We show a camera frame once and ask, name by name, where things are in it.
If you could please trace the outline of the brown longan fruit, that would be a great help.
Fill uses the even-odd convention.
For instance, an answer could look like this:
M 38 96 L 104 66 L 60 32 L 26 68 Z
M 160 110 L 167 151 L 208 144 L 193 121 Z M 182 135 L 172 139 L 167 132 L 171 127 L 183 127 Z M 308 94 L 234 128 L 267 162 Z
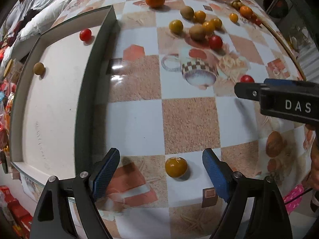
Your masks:
M 194 18 L 194 10 L 190 6 L 184 6 L 180 11 L 180 14 L 183 18 L 188 21 L 192 21 Z

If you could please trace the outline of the brown longan in tray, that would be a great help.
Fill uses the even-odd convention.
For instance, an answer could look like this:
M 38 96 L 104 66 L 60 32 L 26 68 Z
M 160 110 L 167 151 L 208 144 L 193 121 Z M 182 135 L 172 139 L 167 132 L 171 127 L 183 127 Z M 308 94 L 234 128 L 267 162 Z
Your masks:
M 45 72 L 45 66 L 43 63 L 41 62 L 37 62 L 34 66 L 33 66 L 33 72 L 35 75 L 43 75 Z

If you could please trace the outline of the lone yellow cherry tomato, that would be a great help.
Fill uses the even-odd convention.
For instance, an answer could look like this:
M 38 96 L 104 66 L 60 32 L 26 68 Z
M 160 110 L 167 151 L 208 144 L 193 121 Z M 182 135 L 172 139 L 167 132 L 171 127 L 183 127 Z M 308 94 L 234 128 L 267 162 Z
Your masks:
M 235 14 L 235 13 L 231 13 L 231 14 L 229 15 L 229 19 L 230 19 L 231 22 L 237 23 L 237 22 L 238 22 L 238 15 Z

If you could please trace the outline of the red cherry tomato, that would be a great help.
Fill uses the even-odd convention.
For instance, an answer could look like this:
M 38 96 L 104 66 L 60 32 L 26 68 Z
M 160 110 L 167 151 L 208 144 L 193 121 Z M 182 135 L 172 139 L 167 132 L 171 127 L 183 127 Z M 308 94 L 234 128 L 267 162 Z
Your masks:
M 253 77 L 245 74 L 240 78 L 240 82 L 241 83 L 254 83 L 255 81 L 254 81 Z
M 220 50 L 223 46 L 223 40 L 218 35 L 212 35 L 209 38 L 209 46 L 212 50 Z

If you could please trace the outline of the brown longan on table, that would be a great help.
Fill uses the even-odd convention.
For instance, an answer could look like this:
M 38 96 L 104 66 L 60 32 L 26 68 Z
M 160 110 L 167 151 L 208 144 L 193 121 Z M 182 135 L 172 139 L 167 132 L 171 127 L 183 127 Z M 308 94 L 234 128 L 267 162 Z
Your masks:
M 189 29 L 189 35 L 191 39 L 200 42 L 206 38 L 206 31 L 202 25 L 195 24 Z

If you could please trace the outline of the white shallow box tray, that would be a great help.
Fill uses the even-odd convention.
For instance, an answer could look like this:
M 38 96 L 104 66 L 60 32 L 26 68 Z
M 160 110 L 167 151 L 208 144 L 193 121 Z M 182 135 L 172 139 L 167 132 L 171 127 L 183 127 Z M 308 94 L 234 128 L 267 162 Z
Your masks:
M 111 5 L 66 20 L 40 35 L 25 62 L 11 109 L 10 158 L 38 184 L 91 168 L 97 79 L 116 21 Z M 88 42 L 79 38 L 84 29 L 92 32 Z M 43 75 L 33 72 L 37 62 Z

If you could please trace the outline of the red cherry tomato on table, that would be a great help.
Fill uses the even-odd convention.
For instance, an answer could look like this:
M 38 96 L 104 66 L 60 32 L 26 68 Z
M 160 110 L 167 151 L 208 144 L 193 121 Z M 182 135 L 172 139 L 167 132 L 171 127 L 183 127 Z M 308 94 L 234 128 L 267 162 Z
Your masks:
M 212 50 L 220 50 L 223 46 L 223 40 L 218 35 L 212 35 L 209 38 L 209 46 Z

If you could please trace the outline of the large orange tangerine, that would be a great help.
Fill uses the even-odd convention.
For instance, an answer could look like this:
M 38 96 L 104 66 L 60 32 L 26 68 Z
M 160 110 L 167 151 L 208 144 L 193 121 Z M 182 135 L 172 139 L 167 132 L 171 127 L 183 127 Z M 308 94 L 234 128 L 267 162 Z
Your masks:
M 151 8 L 160 8 L 164 5 L 165 0 L 145 0 L 146 5 Z

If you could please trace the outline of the red tomato in tray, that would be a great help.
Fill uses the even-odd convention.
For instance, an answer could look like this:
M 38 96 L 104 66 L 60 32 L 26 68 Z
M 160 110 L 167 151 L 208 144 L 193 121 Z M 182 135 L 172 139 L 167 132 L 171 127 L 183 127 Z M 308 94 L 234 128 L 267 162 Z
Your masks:
M 91 40 L 92 32 L 90 29 L 84 29 L 80 32 L 79 38 L 82 42 L 88 42 Z

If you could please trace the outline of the white quilt on sofa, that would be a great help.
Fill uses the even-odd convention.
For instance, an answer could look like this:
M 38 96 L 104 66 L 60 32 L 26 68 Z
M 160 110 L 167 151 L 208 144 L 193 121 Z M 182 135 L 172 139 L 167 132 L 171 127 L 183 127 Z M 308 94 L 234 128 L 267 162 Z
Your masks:
M 29 22 L 35 15 L 55 1 L 56 0 L 17 1 L 7 15 L 7 18 L 1 22 L 1 39 L 3 39 L 6 35 L 13 36 L 14 29 L 19 22 L 23 20 L 27 20 Z

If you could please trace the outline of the yellow-green cherry tomato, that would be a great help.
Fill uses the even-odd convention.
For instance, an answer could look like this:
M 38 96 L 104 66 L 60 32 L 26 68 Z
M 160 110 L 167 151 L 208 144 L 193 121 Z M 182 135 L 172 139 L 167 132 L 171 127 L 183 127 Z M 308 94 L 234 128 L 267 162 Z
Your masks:
M 181 35 L 183 32 L 183 23 L 180 20 L 173 20 L 169 23 L 169 30 L 175 35 Z

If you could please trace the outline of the orange tangerine near stick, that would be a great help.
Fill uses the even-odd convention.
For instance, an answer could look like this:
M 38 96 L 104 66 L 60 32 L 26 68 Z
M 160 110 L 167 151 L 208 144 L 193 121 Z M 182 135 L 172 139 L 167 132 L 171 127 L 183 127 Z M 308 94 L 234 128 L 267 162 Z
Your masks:
M 253 11 L 245 5 L 240 7 L 239 12 L 246 19 L 251 19 L 253 15 Z

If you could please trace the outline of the snack bags pile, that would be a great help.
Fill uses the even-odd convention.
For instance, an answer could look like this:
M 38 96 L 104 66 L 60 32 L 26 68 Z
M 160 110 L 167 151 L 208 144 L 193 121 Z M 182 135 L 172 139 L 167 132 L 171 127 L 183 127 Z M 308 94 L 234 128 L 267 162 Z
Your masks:
M 10 59 L 1 74 L 1 151 L 9 144 L 10 115 L 23 64 Z

